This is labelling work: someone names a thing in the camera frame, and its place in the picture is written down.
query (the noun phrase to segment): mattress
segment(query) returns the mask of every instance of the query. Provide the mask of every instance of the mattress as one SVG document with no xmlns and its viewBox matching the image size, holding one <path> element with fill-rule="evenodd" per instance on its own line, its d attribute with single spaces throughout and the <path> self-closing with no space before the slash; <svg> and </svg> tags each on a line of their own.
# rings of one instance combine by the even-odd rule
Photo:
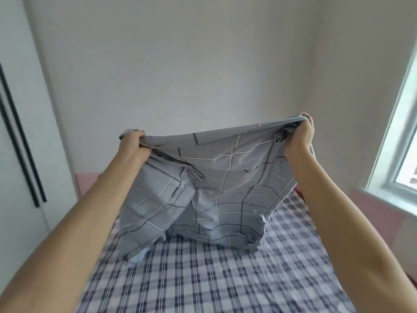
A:
<svg viewBox="0 0 417 313">
<path fill-rule="evenodd" d="M 261 250 L 168 237 L 143 263 L 117 258 L 115 227 L 78 305 L 96 312 L 355 312 L 302 199 L 291 193 L 270 217 Z"/>
</svg>

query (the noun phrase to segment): bed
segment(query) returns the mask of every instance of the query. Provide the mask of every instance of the bed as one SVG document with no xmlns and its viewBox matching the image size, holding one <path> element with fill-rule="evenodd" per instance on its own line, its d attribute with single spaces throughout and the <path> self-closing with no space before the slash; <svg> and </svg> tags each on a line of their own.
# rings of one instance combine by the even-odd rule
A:
<svg viewBox="0 0 417 313">
<path fill-rule="evenodd" d="M 272 213 L 254 254 L 177 236 L 127 265 L 118 240 L 116 222 L 78 313 L 355 312 L 295 192 Z"/>
</svg>

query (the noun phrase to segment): black door handle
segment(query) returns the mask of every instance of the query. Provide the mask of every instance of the black door handle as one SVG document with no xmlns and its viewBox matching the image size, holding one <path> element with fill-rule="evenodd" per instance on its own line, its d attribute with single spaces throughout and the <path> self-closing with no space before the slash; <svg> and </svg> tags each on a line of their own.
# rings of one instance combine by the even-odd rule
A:
<svg viewBox="0 0 417 313">
<path fill-rule="evenodd" d="M 18 132 L 19 132 L 20 138 L 22 140 L 23 147 L 26 151 L 26 155 L 27 155 L 28 160 L 29 160 L 30 168 L 32 168 L 33 176 L 34 176 L 36 184 L 39 188 L 39 193 L 42 197 L 42 201 L 46 202 L 47 199 L 46 199 L 45 191 L 43 189 L 42 182 L 39 178 L 39 173 L 38 173 L 38 170 L 36 168 L 35 162 L 33 160 L 32 152 L 30 151 L 30 147 L 29 147 L 28 141 L 26 139 L 26 135 L 25 135 L 25 132 L 23 130 L 22 123 L 20 121 L 16 106 L 13 102 L 12 94 L 10 93 L 10 89 L 9 89 L 8 84 L 7 84 L 6 76 L 4 74 L 3 67 L 1 65 L 1 63 L 0 63 L 0 82 L 3 85 L 3 89 L 4 89 L 4 92 L 6 94 L 6 97 L 7 97 L 9 106 L 10 106 L 10 110 L 12 111 L 12 115 L 13 115 L 14 121 L 16 123 L 16 127 L 18 128 Z M 22 151 L 19 148 L 19 144 L 18 144 L 18 141 L 16 139 L 16 135 L 13 131 L 12 125 L 10 123 L 10 120 L 9 120 L 6 108 L 3 104 L 3 100 L 1 99 L 1 96 L 0 96 L 0 113 L 3 117 L 4 123 L 6 125 L 6 129 L 8 131 L 9 137 L 10 137 L 10 139 L 12 141 L 12 144 L 13 144 L 13 147 L 15 149 L 16 156 L 18 158 L 20 167 L 22 169 L 22 172 L 23 172 L 23 175 L 25 177 L 26 183 L 29 187 L 29 191 L 30 191 L 30 194 L 32 196 L 33 203 L 34 203 L 35 207 L 39 207 L 40 205 L 39 205 L 38 197 L 36 195 L 32 180 L 29 176 L 28 168 L 27 168 L 26 163 L 23 159 Z"/>
</svg>

